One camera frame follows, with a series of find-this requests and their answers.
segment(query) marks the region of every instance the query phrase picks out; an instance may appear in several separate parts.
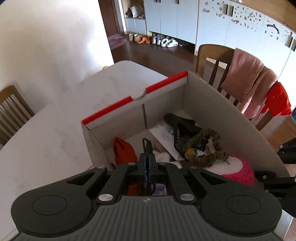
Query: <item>orange bag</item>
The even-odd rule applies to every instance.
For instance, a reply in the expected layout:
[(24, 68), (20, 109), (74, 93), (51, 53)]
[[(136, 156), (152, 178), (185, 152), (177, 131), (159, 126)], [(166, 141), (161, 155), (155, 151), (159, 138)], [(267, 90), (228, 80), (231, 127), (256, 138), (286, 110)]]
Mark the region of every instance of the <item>orange bag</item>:
[[(128, 142), (122, 140), (119, 137), (114, 138), (113, 152), (115, 155), (115, 162), (117, 166), (129, 162), (138, 163), (138, 159), (133, 147)], [(137, 185), (130, 185), (127, 194), (129, 196), (137, 196)]]

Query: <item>gray plastic base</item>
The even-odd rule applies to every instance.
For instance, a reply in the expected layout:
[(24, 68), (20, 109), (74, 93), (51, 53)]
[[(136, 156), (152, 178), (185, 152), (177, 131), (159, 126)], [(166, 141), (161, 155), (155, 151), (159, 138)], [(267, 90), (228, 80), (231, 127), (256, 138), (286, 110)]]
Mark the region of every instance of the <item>gray plastic base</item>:
[(206, 223), (197, 209), (177, 203), (172, 196), (122, 196), (109, 206), (101, 206), (82, 228), (59, 237), (41, 238), (20, 233), (15, 241), (279, 241), (274, 233), (238, 237), (216, 230)]

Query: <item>chair backrest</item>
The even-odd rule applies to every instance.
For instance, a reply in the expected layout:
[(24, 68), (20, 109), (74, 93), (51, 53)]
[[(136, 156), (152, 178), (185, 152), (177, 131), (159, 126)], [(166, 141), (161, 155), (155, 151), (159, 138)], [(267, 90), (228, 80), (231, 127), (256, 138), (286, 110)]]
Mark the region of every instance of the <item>chair backrest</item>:
[(0, 104), (0, 143), (5, 145), (34, 112), (13, 85), (0, 91)]
[[(215, 45), (215, 44), (201, 45), (199, 47), (198, 53), (197, 53), (197, 63), (196, 63), (196, 70), (195, 71), (199, 74), (200, 77), (203, 78), (207, 58), (216, 60), (210, 80), (209, 80), (209, 85), (213, 86), (214, 81), (215, 81), (215, 77), (217, 74), (217, 70), (219, 67), (219, 62), (225, 63), (226, 68), (225, 68), (225, 71), (222, 75), (220, 83), (217, 87), (217, 91), (219, 91), (221, 93), (221, 91), (222, 91), (221, 85), (225, 81), (226, 76), (228, 74), (233, 54), (234, 54), (234, 49), (228, 48), (228, 47), (225, 47), (222, 45)], [(263, 74), (263, 72), (266, 69), (267, 69), (266, 67), (263, 68), (263, 70), (259, 73), (257, 79)], [(227, 98), (229, 100), (230, 97), (231, 97), (231, 95), (226, 93), (225, 98)], [(234, 106), (237, 106), (238, 103), (239, 103), (239, 101), (236, 99), (233, 101)], [(260, 118), (259, 121), (257, 121), (256, 128), (259, 131), (262, 130), (268, 124), (268, 122), (271, 121), (272, 118), (273, 118), (272, 115), (268, 111), (264, 116), (262, 116)]]

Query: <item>rug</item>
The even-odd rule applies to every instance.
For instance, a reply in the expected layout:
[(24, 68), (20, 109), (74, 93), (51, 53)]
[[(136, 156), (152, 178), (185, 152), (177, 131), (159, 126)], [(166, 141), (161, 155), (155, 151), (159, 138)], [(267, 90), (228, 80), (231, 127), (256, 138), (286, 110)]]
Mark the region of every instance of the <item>rug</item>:
[(110, 49), (113, 50), (119, 46), (127, 44), (129, 41), (121, 34), (116, 34), (108, 38)]

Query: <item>brown scrunchie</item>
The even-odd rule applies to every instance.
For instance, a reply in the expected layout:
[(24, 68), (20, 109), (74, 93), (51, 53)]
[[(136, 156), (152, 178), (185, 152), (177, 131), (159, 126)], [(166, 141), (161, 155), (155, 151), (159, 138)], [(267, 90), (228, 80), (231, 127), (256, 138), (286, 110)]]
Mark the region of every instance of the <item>brown scrunchie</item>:
[[(210, 136), (213, 138), (212, 142), (215, 152), (209, 155), (197, 156), (195, 151), (192, 149), (192, 146), (200, 143), (202, 138), (205, 138), (206, 136)], [(200, 133), (190, 138), (183, 145), (182, 149), (190, 165), (197, 167), (207, 167), (217, 159), (226, 160), (229, 156), (229, 154), (224, 152), (222, 147), (220, 146), (220, 135), (216, 131), (208, 128), (202, 129)]]

